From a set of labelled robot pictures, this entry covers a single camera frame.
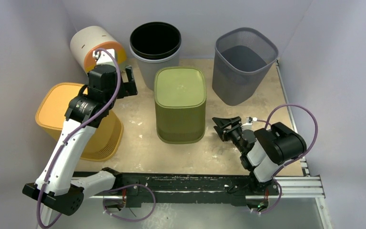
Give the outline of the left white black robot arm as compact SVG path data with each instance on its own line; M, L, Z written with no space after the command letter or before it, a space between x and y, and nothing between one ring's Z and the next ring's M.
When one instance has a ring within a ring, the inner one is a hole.
M89 83L82 85L65 112L60 138L46 168L34 183L25 184L24 195L45 206L70 216L84 199L108 191L118 195L123 189L121 174L104 168L94 175L72 181L76 165L102 119L114 106L116 86L118 98L137 95L132 67L125 67L127 82L123 82L114 66L96 65L88 72Z

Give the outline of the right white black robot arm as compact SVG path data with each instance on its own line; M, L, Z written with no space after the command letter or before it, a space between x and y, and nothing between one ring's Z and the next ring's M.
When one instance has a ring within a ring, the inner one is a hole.
M305 140L281 122L270 129L252 130L256 118L242 123L240 117L212 120L220 139L231 141L241 153L244 169L250 171L248 187L254 194L260 194L270 185L284 163L295 160L307 150Z

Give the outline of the yellow mesh basket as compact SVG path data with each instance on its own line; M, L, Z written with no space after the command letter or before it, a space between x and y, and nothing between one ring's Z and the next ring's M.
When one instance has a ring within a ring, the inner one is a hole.
M81 87L81 83L65 82L55 85L46 94L36 112L36 123L56 141L60 138L69 102L76 97ZM110 110L88 141L81 159L94 162L109 160L119 148L123 131L121 120Z

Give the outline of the green mesh basket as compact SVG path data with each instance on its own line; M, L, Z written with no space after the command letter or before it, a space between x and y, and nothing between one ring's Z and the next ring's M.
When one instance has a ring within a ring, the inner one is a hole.
M203 73L189 66L160 69L154 79L156 132L168 144L191 144L205 134L207 90Z

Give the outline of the grey mesh basket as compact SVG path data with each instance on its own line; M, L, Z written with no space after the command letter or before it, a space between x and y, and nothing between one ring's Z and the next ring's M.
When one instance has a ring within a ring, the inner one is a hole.
M219 37L214 50L212 89L230 106L243 103L255 93L279 54L271 40L247 27Z

